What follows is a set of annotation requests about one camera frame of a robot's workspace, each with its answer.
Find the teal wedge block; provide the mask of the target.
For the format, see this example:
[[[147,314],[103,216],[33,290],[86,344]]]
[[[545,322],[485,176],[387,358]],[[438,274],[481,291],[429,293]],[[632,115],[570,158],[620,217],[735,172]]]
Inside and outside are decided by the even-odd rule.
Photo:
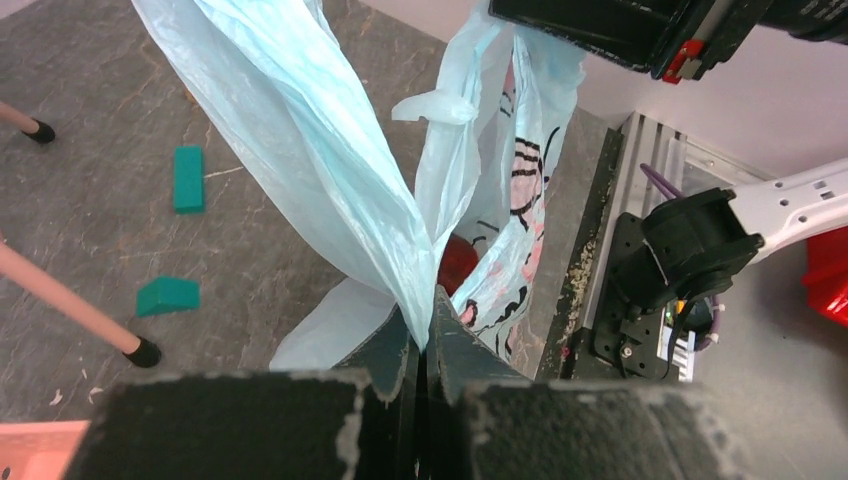
[[[200,285],[192,280],[160,276],[138,290],[136,315],[148,317],[200,307]]]

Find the red box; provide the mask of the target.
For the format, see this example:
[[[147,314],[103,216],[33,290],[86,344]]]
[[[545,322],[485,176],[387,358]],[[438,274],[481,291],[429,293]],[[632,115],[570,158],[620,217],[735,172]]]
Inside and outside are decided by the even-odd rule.
[[[807,305],[842,326],[847,326],[847,234],[841,227],[808,239],[802,277]]]

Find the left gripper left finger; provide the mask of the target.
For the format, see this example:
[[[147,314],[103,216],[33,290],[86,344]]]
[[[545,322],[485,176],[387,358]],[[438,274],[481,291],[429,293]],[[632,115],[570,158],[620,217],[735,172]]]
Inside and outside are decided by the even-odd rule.
[[[339,370],[365,372],[357,438],[356,479],[414,479],[416,389],[419,350],[400,310],[392,309],[352,353],[338,362]]]

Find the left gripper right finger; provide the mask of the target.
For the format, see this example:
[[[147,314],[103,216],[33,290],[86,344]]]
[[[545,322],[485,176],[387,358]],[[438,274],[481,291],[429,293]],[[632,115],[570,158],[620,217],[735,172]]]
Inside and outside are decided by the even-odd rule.
[[[458,404],[468,383],[524,378],[460,322],[446,291],[438,286],[423,353],[423,477],[463,475]]]

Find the light blue plastic bag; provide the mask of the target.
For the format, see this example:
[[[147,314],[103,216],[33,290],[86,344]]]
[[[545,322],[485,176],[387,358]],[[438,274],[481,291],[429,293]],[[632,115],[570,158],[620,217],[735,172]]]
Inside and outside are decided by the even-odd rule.
[[[436,86],[396,104],[426,120],[408,186],[318,1],[138,1],[144,26],[246,170],[344,274],[280,343],[273,371],[332,367],[397,307],[428,343],[450,240],[478,262],[450,302],[509,360],[545,237],[545,189],[584,77],[582,49],[476,7]]]

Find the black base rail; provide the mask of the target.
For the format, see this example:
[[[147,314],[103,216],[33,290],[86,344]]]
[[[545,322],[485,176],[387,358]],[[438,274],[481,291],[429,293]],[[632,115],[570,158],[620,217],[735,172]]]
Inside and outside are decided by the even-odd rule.
[[[640,166],[681,187],[685,140],[642,115],[607,133],[536,379],[693,381],[695,334],[668,348],[678,301],[659,305],[642,281],[624,277],[647,265],[642,223],[665,199]]]

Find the red fake apple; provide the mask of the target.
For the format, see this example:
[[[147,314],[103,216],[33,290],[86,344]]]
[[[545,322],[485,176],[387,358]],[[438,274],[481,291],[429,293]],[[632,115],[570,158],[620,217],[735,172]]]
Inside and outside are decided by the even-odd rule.
[[[453,296],[470,276],[479,262],[479,256],[467,240],[451,235],[438,268],[437,284]]]

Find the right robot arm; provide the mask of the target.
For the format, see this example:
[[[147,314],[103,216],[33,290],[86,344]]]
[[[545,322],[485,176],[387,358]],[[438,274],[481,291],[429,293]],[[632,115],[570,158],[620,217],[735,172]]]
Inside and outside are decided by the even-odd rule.
[[[490,13],[655,80],[699,80],[757,25],[808,42],[847,41],[843,1],[493,1]],[[847,163],[714,188],[657,206],[642,245],[610,262],[610,288],[652,312],[722,293],[748,264],[847,223]]]

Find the pink tripod stand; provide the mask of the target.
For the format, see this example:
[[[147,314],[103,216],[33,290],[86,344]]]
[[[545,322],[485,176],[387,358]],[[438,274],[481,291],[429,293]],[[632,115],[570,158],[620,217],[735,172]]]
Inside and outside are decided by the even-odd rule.
[[[115,347],[133,365],[160,363],[162,353],[153,342],[125,329],[6,244],[1,245],[1,274]]]

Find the pink plastic basket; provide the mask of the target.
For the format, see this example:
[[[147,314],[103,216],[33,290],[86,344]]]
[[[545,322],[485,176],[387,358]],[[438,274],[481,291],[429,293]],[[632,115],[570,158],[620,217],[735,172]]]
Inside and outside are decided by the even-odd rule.
[[[2,479],[62,479],[89,421],[1,425]]]

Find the teal long block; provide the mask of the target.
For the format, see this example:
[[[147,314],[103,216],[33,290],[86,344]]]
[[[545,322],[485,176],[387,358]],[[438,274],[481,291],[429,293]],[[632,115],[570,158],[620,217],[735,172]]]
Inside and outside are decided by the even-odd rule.
[[[178,214],[205,211],[204,160],[200,146],[181,146],[174,153],[173,207]]]

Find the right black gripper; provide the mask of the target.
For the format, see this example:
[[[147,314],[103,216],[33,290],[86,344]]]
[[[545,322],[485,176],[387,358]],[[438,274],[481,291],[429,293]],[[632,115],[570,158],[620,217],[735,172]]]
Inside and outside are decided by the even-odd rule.
[[[847,0],[494,0],[489,13],[671,84],[727,62],[757,24],[847,44]]]

